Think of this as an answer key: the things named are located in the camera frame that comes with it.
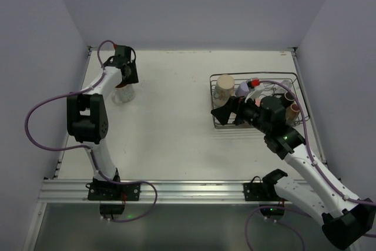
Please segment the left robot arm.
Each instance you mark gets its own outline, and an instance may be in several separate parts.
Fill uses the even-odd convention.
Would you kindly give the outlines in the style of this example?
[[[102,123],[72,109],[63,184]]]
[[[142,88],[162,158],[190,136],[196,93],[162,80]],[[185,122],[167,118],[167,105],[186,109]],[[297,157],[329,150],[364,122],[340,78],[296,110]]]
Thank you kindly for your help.
[[[83,146],[98,181],[119,182],[118,169],[110,157],[106,136],[109,120],[105,101],[115,105],[133,100],[134,84],[139,82],[136,52],[126,45],[114,44],[115,54],[103,63],[102,73],[83,93],[68,96],[67,130]]]

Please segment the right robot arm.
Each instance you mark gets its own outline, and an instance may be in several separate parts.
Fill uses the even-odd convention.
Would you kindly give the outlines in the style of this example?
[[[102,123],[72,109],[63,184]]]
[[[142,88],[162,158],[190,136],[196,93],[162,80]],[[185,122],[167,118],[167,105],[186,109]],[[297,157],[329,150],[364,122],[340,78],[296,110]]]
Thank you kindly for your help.
[[[287,124],[286,109],[279,98],[266,96],[257,105],[252,99],[232,96],[211,114],[221,125],[235,114],[235,124],[248,123],[264,134],[267,147],[294,168],[310,189],[296,184],[281,170],[265,175],[263,182],[272,186],[277,196],[311,216],[336,248],[346,250],[372,229],[375,203],[346,188],[314,156],[308,140]]]

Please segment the white floral mug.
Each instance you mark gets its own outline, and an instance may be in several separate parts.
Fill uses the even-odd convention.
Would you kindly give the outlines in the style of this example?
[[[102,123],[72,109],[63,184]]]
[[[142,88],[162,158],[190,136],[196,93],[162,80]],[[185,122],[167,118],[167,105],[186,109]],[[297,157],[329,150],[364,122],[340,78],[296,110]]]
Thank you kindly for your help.
[[[135,89],[132,84],[116,88],[112,93],[112,102],[116,105],[132,101],[136,96]]]

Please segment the beige patterned mug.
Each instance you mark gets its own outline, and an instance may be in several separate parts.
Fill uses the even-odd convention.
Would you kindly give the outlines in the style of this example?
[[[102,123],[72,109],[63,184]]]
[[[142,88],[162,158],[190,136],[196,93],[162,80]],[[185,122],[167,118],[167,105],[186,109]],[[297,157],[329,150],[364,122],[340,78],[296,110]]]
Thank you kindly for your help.
[[[220,75],[213,90],[213,103],[216,107],[224,106],[234,94],[235,81],[228,74]]]

